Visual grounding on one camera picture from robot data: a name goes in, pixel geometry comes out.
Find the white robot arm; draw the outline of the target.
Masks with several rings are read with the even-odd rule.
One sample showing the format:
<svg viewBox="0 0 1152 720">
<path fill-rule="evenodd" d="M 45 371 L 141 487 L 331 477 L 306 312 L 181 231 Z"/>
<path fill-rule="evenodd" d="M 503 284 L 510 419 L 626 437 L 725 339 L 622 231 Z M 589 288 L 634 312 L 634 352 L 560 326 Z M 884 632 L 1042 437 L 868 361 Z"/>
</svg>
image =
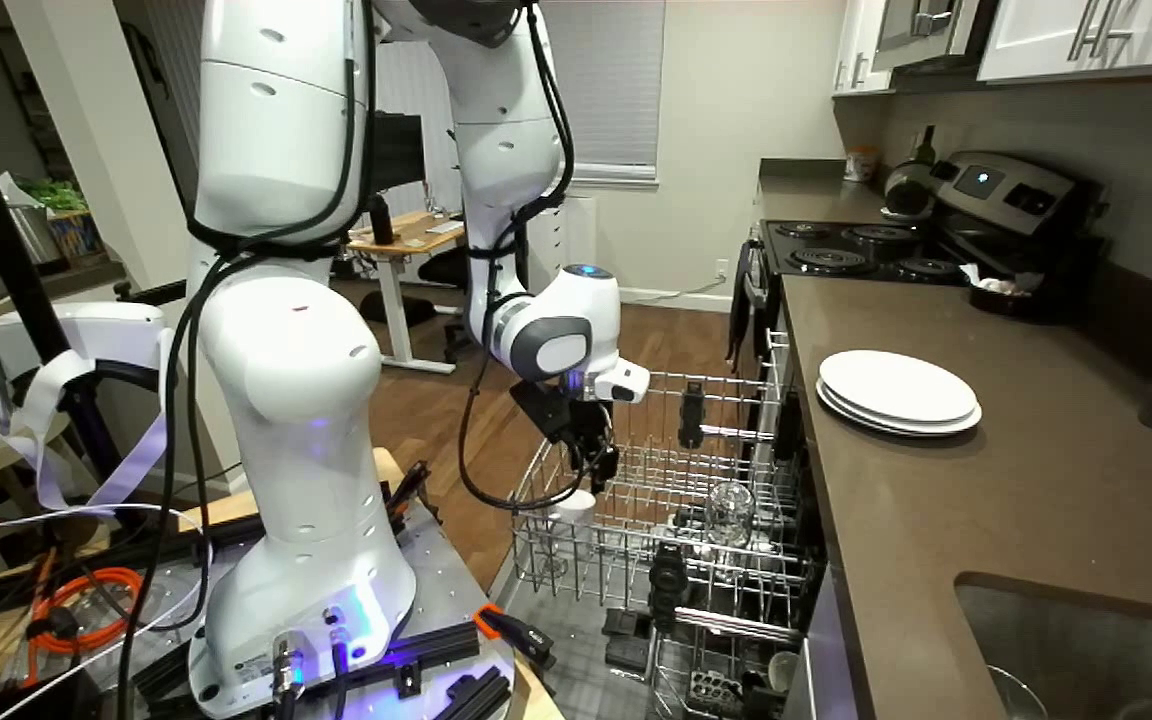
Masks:
<svg viewBox="0 0 1152 720">
<path fill-rule="evenodd" d="M 417 603 L 366 429 L 380 346 L 315 276 L 372 194 L 375 29 L 427 38 L 450 80 L 481 346 L 578 404 L 649 391 L 622 355 L 605 267 L 567 263 L 542 292 L 517 276 L 527 217 L 572 172 L 536 0 L 206 0 L 191 235 L 216 263 L 198 326 L 263 525 L 189 649 L 189 687 L 212 715 L 380 662 Z"/>
</svg>

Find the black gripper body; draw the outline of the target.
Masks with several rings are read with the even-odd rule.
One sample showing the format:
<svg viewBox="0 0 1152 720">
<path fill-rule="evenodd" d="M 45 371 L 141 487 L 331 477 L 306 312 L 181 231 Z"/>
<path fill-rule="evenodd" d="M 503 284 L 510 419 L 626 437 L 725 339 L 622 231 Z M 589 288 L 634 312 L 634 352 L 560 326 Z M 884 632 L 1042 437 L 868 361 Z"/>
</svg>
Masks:
<svg viewBox="0 0 1152 720">
<path fill-rule="evenodd" d="M 593 443 L 614 443 L 610 437 L 610 404 L 605 400 L 572 400 L 554 383 L 519 381 L 514 388 L 517 409 L 542 429 L 544 439 L 566 443 L 572 431 L 589 431 Z"/>
</svg>

